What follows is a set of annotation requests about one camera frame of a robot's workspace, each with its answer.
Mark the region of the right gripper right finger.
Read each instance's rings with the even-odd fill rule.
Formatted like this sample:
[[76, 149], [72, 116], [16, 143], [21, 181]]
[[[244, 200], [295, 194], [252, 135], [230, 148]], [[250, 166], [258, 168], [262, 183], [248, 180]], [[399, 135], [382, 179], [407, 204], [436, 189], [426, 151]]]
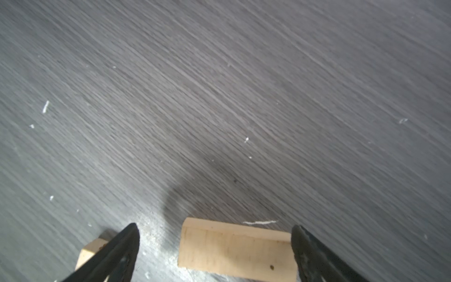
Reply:
[[303, 282], [368, 282], [303, 226], [292, 228], [291, 247]]

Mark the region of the natural wood block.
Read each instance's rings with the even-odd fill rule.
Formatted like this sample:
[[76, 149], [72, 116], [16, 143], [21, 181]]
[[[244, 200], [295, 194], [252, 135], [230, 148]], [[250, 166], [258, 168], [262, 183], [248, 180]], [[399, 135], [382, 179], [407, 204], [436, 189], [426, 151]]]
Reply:
[[75, 270], [82, 267], [88, 260], [90, 260], [99, 250], [104, 248], [109, 242], [107, 240], [97, 238], [88, 243], [80, 252]]
[[262, 282], [294, 282], [298, 266], [283, 231], [188, 217], [178, 267]]

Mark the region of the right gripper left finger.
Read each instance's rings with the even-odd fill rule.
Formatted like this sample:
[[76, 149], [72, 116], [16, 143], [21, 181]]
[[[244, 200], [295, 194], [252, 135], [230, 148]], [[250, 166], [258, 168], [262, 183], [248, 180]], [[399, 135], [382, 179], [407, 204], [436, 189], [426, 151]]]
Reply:
[[131, 282], [139, 246], [138, 226], [131, 223], [64, 281]]

